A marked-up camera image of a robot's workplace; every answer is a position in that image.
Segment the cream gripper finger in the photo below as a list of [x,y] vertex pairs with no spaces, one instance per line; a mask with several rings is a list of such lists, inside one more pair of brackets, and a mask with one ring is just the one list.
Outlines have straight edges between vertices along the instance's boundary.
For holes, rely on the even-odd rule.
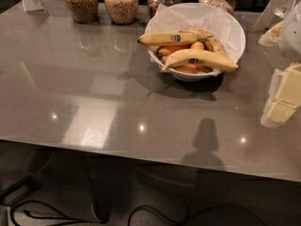
[[268,99],[262,112],[261,124],[268,128],[278,128],[286,123],[295,110],[295,105]]

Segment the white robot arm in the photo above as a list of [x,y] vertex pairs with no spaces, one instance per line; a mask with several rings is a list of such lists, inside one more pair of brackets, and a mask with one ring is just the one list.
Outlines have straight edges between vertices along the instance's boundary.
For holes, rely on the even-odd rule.
[[261,124],[278,128],[301,106],[301,1],[284,19],[265,32],[259,40],[263,46],[277,46],[290,61],[284,71],[275,69],[269,98],[263,109]]

